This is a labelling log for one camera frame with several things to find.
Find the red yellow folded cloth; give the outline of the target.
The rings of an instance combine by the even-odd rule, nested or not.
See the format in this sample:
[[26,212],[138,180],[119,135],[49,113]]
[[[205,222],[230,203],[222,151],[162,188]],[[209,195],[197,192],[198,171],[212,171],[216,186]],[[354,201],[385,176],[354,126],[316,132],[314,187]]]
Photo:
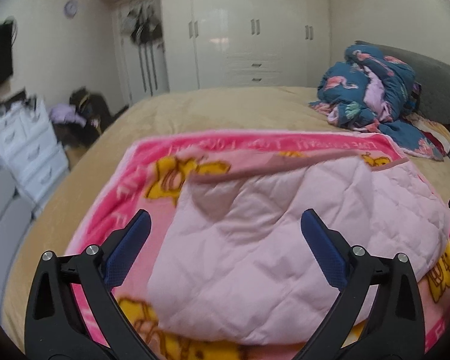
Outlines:
[[450,130],[445,125],[426,119],[417,113],[406,116],[405,120],[418,128],[441,153],[442,157],[448,155],[450,152]]

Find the grey white cabinet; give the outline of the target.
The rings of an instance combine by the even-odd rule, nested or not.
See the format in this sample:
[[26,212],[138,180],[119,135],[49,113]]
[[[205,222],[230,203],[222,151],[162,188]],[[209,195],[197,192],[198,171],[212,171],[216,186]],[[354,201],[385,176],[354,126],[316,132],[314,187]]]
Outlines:
[[0,169],[0,319],[9,272],[31,222],[31,204],[18,193],[11,174]]

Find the grey bed headboard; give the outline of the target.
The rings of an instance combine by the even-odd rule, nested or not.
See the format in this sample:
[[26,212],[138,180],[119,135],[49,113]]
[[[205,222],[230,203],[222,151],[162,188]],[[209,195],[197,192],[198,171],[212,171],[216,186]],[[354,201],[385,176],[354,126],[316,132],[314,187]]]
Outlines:
[[415,71],[416,81],[421,85],[421,96],[416,113],[426,119],[439,122],[450,130],[450,65],[396,47],[366,41],[356,41],[355,45],[378,47],[384,54],[393,55],[408,63]]

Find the white drawer dresser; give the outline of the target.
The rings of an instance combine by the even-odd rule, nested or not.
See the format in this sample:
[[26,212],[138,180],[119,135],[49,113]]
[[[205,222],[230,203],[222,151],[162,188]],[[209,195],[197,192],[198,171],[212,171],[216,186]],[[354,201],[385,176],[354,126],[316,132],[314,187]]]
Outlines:
[[69,173],[69,161],[58,141],[44,100],[14,105],[0,116],[0,166],[16,180],[20,194],[44,207]]

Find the round wall clock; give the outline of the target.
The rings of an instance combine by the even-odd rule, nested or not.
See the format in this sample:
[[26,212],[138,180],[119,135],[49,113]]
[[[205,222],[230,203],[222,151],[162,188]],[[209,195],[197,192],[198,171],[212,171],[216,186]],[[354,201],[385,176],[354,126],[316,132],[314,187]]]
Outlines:
[[64,15],[68,19],[73,19],[78,13],[78,2],[76,0],[68,0],[64,6]]

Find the white bedroom door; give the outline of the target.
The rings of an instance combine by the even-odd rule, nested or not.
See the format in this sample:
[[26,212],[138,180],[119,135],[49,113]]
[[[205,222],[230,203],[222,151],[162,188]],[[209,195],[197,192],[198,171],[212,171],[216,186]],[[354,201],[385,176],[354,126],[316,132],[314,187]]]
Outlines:
[[165,41],[136,46],[128,36],[120,33],[121,19],[132,8],[153,5],[161,21],[161,0],[125,0],[113,9],[113,36],[116,45],[122,90],[130,105],[170,90],[167,75]]

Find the blue floral quilt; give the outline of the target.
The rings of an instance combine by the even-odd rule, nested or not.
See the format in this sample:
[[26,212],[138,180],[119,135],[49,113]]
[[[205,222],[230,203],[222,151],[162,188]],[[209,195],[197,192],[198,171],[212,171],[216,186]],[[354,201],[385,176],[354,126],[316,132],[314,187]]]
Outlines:
[[406,62],[371,45],[352,45],[323,75],[310,107],[330,125],[361,133],[382,133],[407,154],[441,161],[440,150],[411,122],[421,85]]

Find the purple cloth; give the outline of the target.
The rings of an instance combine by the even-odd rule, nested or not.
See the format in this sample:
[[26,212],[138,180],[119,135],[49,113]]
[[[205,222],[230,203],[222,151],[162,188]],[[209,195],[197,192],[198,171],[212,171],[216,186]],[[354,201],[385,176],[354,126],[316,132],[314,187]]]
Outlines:
[[57,104],[49,110],[49,119],[55,125],[79,125],[82,128],[87,123],[86,119],[76,111],[75,106],[64,103]]

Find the white glossy wardrobe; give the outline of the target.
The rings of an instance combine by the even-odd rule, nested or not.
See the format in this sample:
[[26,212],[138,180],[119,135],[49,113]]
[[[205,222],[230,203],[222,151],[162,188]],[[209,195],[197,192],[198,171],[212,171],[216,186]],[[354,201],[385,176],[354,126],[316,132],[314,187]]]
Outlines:
[[328,69],[329,0],[159,1],[172,92],[238,86],[314,88]]

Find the pink quilted jacket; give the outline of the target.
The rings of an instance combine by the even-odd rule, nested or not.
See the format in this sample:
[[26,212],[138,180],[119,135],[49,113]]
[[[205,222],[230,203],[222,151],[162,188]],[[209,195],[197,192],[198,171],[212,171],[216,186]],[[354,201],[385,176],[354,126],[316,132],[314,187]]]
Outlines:
[[377,169],[358,154],[260,154],[246,169],[191,175],[148,280],[160,328],[201,341],[288,345],[308,340],[337,298],[302,233],[314,210],[370,254],[437,263],[450,211],[414,165]]

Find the hanging bags on door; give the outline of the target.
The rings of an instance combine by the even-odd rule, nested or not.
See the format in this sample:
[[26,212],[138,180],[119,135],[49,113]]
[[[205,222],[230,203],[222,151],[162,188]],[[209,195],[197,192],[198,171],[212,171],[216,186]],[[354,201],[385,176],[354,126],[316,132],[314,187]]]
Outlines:
[[132,44],[140,47],[163,38],[161,21],[153,5],[140,5],[130,9],[121,19],[120,33],[128,36]]

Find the pink bear print blanket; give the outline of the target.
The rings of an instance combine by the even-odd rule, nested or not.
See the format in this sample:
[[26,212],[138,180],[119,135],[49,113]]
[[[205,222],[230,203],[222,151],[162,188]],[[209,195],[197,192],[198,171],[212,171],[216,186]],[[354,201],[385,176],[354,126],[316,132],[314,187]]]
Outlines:
[[305,157],[332,150],[358,152],[377,168],[404,158],[391,139],[378,133],[292,133],[219,130],[158,136],[136,141],[124,154],[67,247],[77,254],[101,244],[144,209],[153,229],[124,284],[113,294],[131,325],[160,359],[291,359],[297,345],[243,346],[196,341],[163,331],[146,297],[146,287],[176,213],[183,183],[193,173],[218,174],[264,164],[275,155]]

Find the dark bag pile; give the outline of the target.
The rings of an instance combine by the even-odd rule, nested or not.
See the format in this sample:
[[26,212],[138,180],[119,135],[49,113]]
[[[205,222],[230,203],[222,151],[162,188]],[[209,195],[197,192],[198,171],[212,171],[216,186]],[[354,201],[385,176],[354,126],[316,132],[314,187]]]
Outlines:
[[124,106],[116,114],[110,112],[105,98],[99,94],[90,92],[85,87],[74,91],[68,103],[76,107],[76,111],[86,119],[85,127],[77,124],[54,124],[52,126],[58,141],[63,146],[89,148],[110,127],[129,106]]

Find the beige bed cover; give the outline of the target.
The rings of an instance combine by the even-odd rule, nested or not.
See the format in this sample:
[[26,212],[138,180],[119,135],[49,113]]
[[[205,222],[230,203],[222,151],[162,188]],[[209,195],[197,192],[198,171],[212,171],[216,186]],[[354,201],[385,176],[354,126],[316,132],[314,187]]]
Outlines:
[[28,293],[41,254],[67,252],[127,150],[152,137],[219,130],[348,133],[310,107],[312,88],[213,88],[144,100],[123,114],[58,187],[18,252],[5,290],[2,324],[24,344]]

